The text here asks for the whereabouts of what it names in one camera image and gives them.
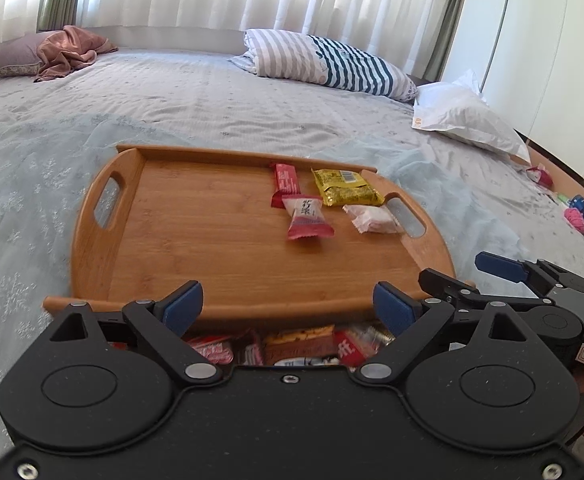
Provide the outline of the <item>white pink snack packet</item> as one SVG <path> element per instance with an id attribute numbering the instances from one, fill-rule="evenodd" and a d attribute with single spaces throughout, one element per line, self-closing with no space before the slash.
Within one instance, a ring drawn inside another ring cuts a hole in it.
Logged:
<path id="1" fill-rule="evenodd" d="M 360 234 L 402 234 L 404 228 L 385 206 L 344 205 L 343 211 Z"/>

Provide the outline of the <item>red beige candy packet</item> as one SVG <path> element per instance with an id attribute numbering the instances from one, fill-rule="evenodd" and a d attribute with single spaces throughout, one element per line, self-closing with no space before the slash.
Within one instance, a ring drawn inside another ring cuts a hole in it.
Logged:
<path id="1" fill-rule="evenodd" d="M 291 218 L 286 236 L 289 240 L 304 237 L 332 237 L 334 229 L 322 213 L 322 199 L 310 195 L 287 195 L 282 199 Z"/>

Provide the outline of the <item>pink yarn toy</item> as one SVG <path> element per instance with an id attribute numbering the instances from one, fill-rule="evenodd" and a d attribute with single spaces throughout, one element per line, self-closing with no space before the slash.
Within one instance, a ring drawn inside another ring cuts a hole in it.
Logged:
<path id="1" fill-rule="evenodd" d="M 572 228 L 576 229 L 580 234 L 584 234 L 584 216 L 578 209 L 570 207 L 563 211 L 563 215 Z"/>

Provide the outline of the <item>white red snack packet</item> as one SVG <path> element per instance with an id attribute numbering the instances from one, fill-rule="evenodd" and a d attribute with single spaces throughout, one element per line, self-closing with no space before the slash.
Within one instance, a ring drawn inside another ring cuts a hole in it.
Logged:
<path id="1" fill-rule="evenodd" d="M 347 327 L 336 330 L 333 333 L 333 341 L 340 362 L 345 366 L 356 368 L 388 346 L 393 338 L 374 327 L 368 327 L 365 330 Z"/>

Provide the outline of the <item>blue toy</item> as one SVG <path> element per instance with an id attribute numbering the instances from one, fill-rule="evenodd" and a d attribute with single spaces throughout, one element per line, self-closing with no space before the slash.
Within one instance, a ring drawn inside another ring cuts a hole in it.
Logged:
<path id="1" fill-rule="evenodd" d="M 569 199 L 570 208 L 576 209 L 584 219 L 584 196 L 577 194 Z"/>

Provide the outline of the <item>red white small pouch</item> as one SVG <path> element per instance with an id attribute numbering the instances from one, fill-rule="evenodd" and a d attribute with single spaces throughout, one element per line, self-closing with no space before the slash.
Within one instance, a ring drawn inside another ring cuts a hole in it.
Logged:
<path id="1" fill-rule="evenodd" d="M 533 166 L 525 169 L 526 176 L 535 184 L 539 185 L 545 190 L 552 190 L 554 186 L 554 180 L 552 180 L 551 174 L 542 165 Z"/>

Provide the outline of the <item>wooden serving tray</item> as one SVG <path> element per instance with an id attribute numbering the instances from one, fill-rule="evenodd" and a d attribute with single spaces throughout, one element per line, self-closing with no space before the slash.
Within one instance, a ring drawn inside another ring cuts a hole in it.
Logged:
<path id="1" fill-rule="evenodd" d="M 360 175 L 386 200 L 400 200 L 421 235 L 362 234 L 329 207 L 332 237 L 289 240 L 289 215 L 270 203 L 277 162 L 271 154 L 120 145 L 79 209 L 68 298 L 117 311 L 197 281 L 199 327 L 304 327 L 370 320 L 379 282 L 418 299 L 423 269 L 454 273 L 426 211 L 372 167 Z"/>

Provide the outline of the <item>yellow snack packet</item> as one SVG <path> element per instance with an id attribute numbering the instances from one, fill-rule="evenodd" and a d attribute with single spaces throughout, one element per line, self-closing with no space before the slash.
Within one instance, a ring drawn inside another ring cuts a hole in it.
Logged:
<path id="1" fill-rule="evenodd" d="M 358 172 L 339 169 L 312 170 L 324 206 L 381 206 L 383 196 Z"/>

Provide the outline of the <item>white pillow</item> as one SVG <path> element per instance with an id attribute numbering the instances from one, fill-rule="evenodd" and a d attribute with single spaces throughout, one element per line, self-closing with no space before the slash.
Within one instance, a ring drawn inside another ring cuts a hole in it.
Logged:
<path id="1" fill-rule="evenodd" d="M 444 134 L 519 165 L 531 163 L 520 134 L 484 101 L 472 70 L 452 82 L 422 84 L 414 99 L 412 128 Z"/>

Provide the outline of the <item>light blue bed sheet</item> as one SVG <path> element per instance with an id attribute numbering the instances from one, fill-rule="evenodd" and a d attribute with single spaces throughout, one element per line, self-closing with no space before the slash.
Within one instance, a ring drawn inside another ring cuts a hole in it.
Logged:
<path id="1" fill-rule="evenodd" d="M 68 291 L 75 219 L 117 144 L 165 144 L 376 167 L 424 207 L 460 278 L 488 294 L 523 287 L 478 272 L 482 250 L 584 276 L 584 235 L 511 162 L 414 130 L 385 98 L 258 78 L 211 54 L 120 51 L 62 79 L 0 82 L 0 381 Z M 0 419 L 0 456 L 10 439 Z"/>

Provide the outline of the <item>white wardrobe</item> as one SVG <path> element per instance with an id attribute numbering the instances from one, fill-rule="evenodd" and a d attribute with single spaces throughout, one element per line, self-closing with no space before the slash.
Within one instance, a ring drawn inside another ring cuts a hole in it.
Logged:
<path id="1" fill-rule="evenodd" d="M 584 178 L 584 0 L 464 0 L 442 78 L 465 72 L 512 128 Z"/>

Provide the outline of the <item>striped pillow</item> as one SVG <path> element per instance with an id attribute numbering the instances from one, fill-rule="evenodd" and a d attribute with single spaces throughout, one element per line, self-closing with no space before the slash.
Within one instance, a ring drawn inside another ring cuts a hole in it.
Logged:
<path id="1" fill-rule="evenodd" d="M 280 29 L 249 29 L 246 51 L 230 62 L 246 72 L 267 78 L 385 96 L 410 102 L 416 84 L 398 67 L 349 44 Z"/>

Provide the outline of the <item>pink blanket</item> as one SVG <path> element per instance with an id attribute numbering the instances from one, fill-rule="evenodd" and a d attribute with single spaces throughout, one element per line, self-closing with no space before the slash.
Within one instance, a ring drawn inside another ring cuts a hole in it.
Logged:
<path id="1" fill-rule="evenodd" d="M 36 81 L 66 77 L 94 64 L 99 54 L 115 51 L 117 46 L 108 38 L 75 25 L 65 25 L 37 47 L 40 67 Z"/>

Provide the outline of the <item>purple pillow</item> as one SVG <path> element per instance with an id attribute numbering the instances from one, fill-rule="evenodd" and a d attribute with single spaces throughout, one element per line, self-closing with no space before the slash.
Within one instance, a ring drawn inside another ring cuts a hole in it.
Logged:
<path id="1" fill-rule="evenodd" d="M 38 49 L 54 32 L 38 32 L 14 40 L 0 50 L 0 78 L 36 76 L 45 65 Z"/>

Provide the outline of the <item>green drape right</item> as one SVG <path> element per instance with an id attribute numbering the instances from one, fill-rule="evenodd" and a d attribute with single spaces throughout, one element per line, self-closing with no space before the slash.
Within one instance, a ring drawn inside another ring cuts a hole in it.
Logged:
<path id="1" fill-rule="evenodd" d="M 463 3 L 464 0 L 446 1 L 441 27 L 438 30 L 432 55 L 423 74 L 423 77 L 428 81 L 439 81 L 443 76 L 449 52 L 452 48 L 452 42 L 455 38 Z"/>

